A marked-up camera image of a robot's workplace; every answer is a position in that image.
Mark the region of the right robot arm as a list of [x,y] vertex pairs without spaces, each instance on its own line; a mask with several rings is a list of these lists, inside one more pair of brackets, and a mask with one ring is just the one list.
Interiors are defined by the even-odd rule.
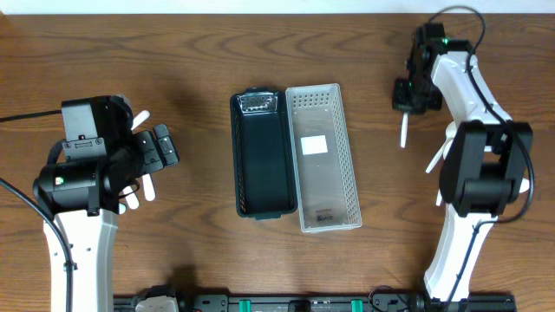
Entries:
[[446,206],[440,241],[424,275],[428,297],[448,305],[469,296],[469,282],[488,232],[522,185],[534,182],[532,129],[495,100],[467,40],[416,39],[408,77],[395,81],[392,107],[424,114],[446,105],[450,135],[428,165],[441,164],[438,200]]

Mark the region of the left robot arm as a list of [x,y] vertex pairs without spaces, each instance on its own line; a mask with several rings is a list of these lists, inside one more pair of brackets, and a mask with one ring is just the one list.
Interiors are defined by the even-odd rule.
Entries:
[[34,182],[34,193],[47,219],[51,304],[54,311],[114,309],[113,251],[118,218],[139,206],[135,190],[156,198],[154,172],[178,163],[166,125],[132,132],[109,154],[105,140],[67,142],[52,147]]

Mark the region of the clear plastic basket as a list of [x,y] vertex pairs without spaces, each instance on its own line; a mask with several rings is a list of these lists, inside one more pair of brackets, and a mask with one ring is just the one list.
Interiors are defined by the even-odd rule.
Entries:
[[352,230],[362,226],[340,86],[285,91],[301,230]]

